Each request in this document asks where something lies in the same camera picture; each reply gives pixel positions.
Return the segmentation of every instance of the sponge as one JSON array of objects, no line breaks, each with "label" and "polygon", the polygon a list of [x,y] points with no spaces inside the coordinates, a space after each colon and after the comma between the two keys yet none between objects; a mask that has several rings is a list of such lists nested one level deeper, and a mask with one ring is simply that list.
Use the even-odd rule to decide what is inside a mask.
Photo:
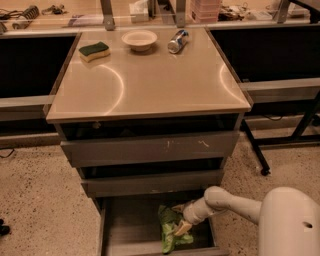
[{"label": "sponge", "polygon": [[110,54],[109,46],[103,42],[96,44],[91,44],[83,46],[79,49],[80,57],[86,61],[90,62],[94,59],[102,58]]}]

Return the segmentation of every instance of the white bowl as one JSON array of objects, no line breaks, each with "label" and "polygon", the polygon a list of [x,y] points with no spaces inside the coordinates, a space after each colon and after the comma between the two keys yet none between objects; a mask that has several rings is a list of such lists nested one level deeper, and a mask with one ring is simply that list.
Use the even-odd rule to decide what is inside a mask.
[{"label": "white bowl", "polygon": [[132,30],[122,36],[122,41],[138,52],[149,50],[157,39],[157,35],[149,30]]}]

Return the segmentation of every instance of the can lid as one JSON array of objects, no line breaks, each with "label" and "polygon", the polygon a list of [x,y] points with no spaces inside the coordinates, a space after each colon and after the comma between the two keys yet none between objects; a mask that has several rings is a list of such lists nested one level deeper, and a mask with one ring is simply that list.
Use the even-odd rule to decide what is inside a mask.
[{"label": "can lid", "polygon": [[177,53],[180,50],[179,44],[174,41],[170,41],[168,43],[168,50],[171,53]]}]

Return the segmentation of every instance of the floor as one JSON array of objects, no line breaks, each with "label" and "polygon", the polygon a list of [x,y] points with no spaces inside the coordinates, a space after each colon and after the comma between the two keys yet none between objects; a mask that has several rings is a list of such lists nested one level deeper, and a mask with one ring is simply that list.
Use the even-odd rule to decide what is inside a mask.
[{"label": "floor", "polygon": [[[269,121],[273,129],[265,129],[260,125],[263,122],[249,123],[257,128],[257,137],[290,135],[296,121],[287,120],[284,126]],[[311,127],[307,132],[319,132],[319,128]],[[43,144],[24,144],[0,159],[0,218],[11,227],[9,235],[0,237],[0,255],[96,255],[99,214],[60,147]],[[1,150],[0,155],[10,152]],[[320,203],[318,145],[266,148],[263,153],[271,166],[267,177],[260,175],[259,162],[241,133],[221,186],[256,200],[262,200],[272,188],[290,186]],[[218,245],[230,255],[257,255],[258,229],[254,224],[226,212],[214,217],[214,227]]]}]

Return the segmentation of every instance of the soda can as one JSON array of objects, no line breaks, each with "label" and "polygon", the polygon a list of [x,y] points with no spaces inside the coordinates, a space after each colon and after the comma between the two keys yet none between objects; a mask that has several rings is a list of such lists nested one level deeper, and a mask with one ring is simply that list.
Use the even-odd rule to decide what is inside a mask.
[{"label": "soda can", "polygon": [[168,43],[168,50],[170,53],[178,53],[187,43],[189,34],[186,30],[179,30]]}]

